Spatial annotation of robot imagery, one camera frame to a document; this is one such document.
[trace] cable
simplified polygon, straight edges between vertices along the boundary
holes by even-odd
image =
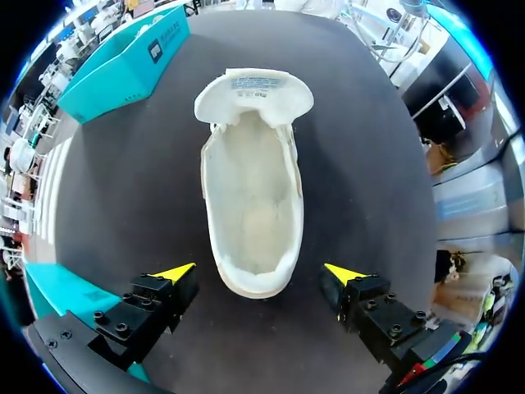
[[[377,56],[377,58],[379,60],[383,60],[383,61],[385,61],[387,63],[401,63],[401,62],[404,62],[405,60],[407,60],[409,57],[411,57],[414,54],[414,52],[416,52],[416,49],[417,49],[418,46],[414,45],[413,48],[410,49],[401,59],[390,60],[390,59],[382,56],[374,48],[372,48],[372,46],[368,43],[368,41],[363,37],[363,32],[361,31],[361,28],[359,27],[359,23],[357,22],[357,19],[356,19],[355,14],[354,14],[354,5],[352,3],[352,0],[349,0],[349,11],[350,11],[350,16],[352,17],[352,22],[354,23],[355,29],[358,32],[359,38],[364,42],[364,44],[368,48],[368,50],[370,52],[372,52],[375,56]],[[418,37],[416,38],[416,42],[417,43],[419,43],[419,40],[422,37],[423,31],[425,30],[425,26],[427,25],[426,24],[427,20],[430,20],[430,15],[428,15],[428,13],[427,13],[426,20],[422,18],[421,29],[419,30]]]
[[[477,353],[468,353],[466,355],[459,355],[450,360],[442,360],[436,365],[434,365],[433,367],[430,367],[429,369],[421,372],[419,375],[414,376],[411,380],[409,380],[405,384],[402,384],[401,386],[394,388],[390,392],[390,394],[401,394],[402,392],[405,392],[409,388],[420,383],[423,379],[428,378],[430,375],[440,372],[442,369],[447,369],[449,367],[452,367],[455,364],[466,363],[468,361],[474,361],[474,360],[483,361],[485,357],[486,357],[486,353],[484,351],[481,351]]]

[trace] person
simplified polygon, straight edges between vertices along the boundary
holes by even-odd
[[[345,0],[275,0],[276,10],[337,18],[345,7]]]
[[[3,151],[3,159],[6,161],[6,166],[4,172],[6,175],[11,174],[12,168],[9,165],[9,155],[11,154],[11,148],[7,147]]]

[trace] white sneaker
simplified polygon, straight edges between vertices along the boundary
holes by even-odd
[[[274,296],[294,271],[304,208],[291,123],[312,106],[303,81],[260,69],[226,70],[195,99],[212,130],[201,182],[213,257],[240,296]]]

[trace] screw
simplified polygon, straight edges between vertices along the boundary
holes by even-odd
[[[377,308],[377,302],[374,301],[374,300],[368,300],[367,301],[367,309],[368,310],[373,310],[375,308]]]
[[[115,331],[119,337],[123,337],[128,332],[128,325],[126,323],[118,323],[115,326]]]
[[[395,294],[394,294],[394,293],[388,293],[388,294],[385,296],[385,301],[386,301],[387,303],[394,302],[394,301],[395,301]]]
[[[46,341],[46,346],[49,348],[49,349],[55,349],[57,346],[58,346],[58,343],[57,341],[55,341],[54,339],[48,339]]]
[[[93,314],[93,318],[95,319],[95,322],[100,323],[104,319],[104,312],[102,310],[98,310]]]
[[[392,327],[390,327],[390,330],[388,331],[388,335],[390,335],[392,338],[396,338],[403,330],[401,329],[401,326],[399,324],[394,324]]]
[[[70,339],[71,337],[73,337],[73,334],[71,334],[71,331],[69,330],[65,330],[60,333],[60,338],[62,339]]]

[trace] black table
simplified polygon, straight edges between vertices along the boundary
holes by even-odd
[[[57,212],[58,261],[122,293],[129,279],[195,262],[201,291],[145,360],[154,383],[190,393],[375,392],[389,371],[346,336],[317,289],[332,262],[393,283],[425,309],[436,229],[418,133],[386,74],[342,24],[278,11],[192,16],[192,35],[153,95],[84,125]],[[266,301],[217,273],[200,186],[209,126],[194,99],[227,67],[288,71],[312,90],[298,119],[304,237],[291,283]]]

